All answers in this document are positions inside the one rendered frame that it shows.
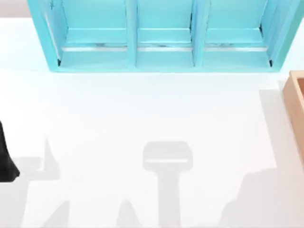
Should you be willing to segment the light blue rack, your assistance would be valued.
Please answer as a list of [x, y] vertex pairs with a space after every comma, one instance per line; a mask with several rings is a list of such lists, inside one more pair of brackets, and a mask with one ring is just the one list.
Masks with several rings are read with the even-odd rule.
[[27, 0], [52, 72], [281, 70], [304, 0]]

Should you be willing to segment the shallow salmon-coloured box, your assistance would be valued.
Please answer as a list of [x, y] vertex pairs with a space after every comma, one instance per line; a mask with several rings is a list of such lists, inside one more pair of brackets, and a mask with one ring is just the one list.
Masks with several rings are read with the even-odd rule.
[[283, 97], [298, 147], [304, 151], [304, 70], [289, 72]]

